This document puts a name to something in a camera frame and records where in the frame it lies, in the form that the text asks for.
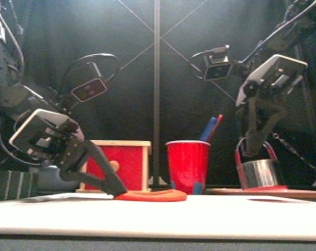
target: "black background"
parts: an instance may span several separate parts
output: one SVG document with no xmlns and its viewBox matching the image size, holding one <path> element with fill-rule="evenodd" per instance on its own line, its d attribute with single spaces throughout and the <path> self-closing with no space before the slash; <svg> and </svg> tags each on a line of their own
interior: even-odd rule
<svg viewBox="0 0 316 251">
<path fill-rule="evenodd" d="M 234 75 L 215 83 L 203 82 L 192 75 L 187 60 L 195 53 L 226 44 L 230 57 L 242 60 L 283 20 L 285 1 L 159 2 L 159 175 L 168 181 L 164 143 L 199 139 L 211 116 L 223 114 L 212 140 L 207 184 L 238 185 L 234 99 L 242 82 Z M 44 87 L 60 88 L 65 69 L 76 59 L 93 53 L 113 54 L 123 70 L 107 92 L 76 106 L 72 118 L 86 139 L 153 141 L 156 1 L 20 0 L 13 3 L 25 27 L 25 84 L 45 95 Z M 301 52 L 309 64 L 306 80 L 287 97 L 287 116 L 275 132 L 316 166 L 316 33 L 301 44 Z M 103 75 L 111 75 L 107 66 Z M 285 182 L 310 185 L 316 173 L 273 137 L 269 142 L 281 161 Z M 5 158 L 0 151 L 0 162 Z M 22 167 L 6 161 L 0 168 Z"/>
</svg>

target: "white table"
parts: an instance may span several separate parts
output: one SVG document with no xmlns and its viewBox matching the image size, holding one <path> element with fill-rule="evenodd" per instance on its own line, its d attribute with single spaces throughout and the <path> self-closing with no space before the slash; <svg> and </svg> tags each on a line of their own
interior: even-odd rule
<svg viewBox="0 0 316 251">
<path fill-rule="evenodd" d="M 66 193 L 0 202 L 3 235 L 9 239 L 88 236 L 316 244 L 316 202 L 271 196 L 191 195 L 183 202 L 156 203 Z"/>
</svg>

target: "red plastic cup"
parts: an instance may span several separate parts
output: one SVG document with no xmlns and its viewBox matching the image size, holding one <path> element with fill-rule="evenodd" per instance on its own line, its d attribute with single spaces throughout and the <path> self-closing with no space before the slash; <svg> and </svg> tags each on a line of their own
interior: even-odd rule
<svg viewBox="0 0 316 251">
<path fill-rule="evenodd" d="M 202 194 L 206 186 L 211 144 L 199 140 L 165 143 L 171 188 Z"/>
</svg>

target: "black cable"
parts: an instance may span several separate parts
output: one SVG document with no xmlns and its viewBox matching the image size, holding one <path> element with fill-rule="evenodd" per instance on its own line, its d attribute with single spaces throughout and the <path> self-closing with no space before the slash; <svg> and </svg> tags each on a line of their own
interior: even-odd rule
<svg viewBox="0 0 316 251">
<path fill-rule="evenodd" d="M 306 13 L 313 9 L 316 6 L 316 0 L 314 2 L 309 5 L 309 7 L 291 19 L 289 20 L 266 38 L 266 40 L 257 46 L 254 51 L 247 55 L 247 57 L 240 61 L 240 64 L 244 64 L 250 58 L 258 53 L 258 51 L 263 48 L 263 46 L 271 41 L 271 39 L 275 37 L 277 33 L 286 28 L 287 26 L 293 25 L 305 15 Z"/>
<path fill-rule="evenodd" d="M 0 21 L 7 31 L 7 34 L 10 36 L 10 39 L 13 41 L 13 44 L 14 44 L 14 47 L 16 47 L 16 50 L 17 50 L 17 54 L 18 54 L 18 60 L 20 60 L 20 70 L 18 70 L 18 82 L 14 84 L 14 85 L 20 85 L 22 83 L 22 79 L 24 79 L 24 76 L 25 76 L 25 59 L 24 59 L 24 53 L 22 53 L 22 50 L 21 50 L 21 47 L 18 45 L 18 42 L 16 40 L 16 37 L 14 37 L 14 34 L 13 32 L 10 31 L 6 23 L 5 23 L 5 20 L 2 18 L 2 15 L 0 13 Z"/>
</svg>

